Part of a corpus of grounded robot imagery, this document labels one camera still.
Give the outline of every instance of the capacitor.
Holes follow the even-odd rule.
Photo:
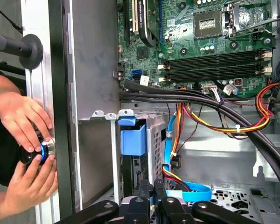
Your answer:
[[[235,96],[237,96],[237,95],[239,94],[239,91],[238,91],[238,89],[236,89],[236,90],[233,90],[233,91],[232,91],[232,94],[233,94],[233,95],[235,95]]]

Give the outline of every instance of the black clamp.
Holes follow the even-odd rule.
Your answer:
[[[34,34],[24,36],[17,41],[0,35],[0,52],[20,57],[20,63],[25,69],[35,69],[43,58],[41,40]]]
[[[20,69],[20,68],[8,65],[6,62],[0,62],[0,70],[11,72],[11,73],[21,75],[21,76],[25,75],[24,69]]]

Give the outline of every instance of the fingernail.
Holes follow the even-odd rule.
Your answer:
[[[41,156],[41,155],[37,155],[37,156],[35,157],[35,159],[38,160],[38,161],[40,161],[40,160],[42,159],[42,156]]]

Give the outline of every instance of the ventilation holes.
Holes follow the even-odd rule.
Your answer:
[[[162,162],[161,162],[161,133],[154,134],[154,175],[155,179],[162,178]]]

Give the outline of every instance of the black knob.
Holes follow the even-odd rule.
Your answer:
[[[41,137],[39,137],[38,140],[42,148],[40,152],[33,151],[30,153],[27,152],[22,146],[20,146],[19,157],[22,163],[29,165],[37,155],[42,155],[41,165],[45,163],[47,157],[49,156],[48,145]]]

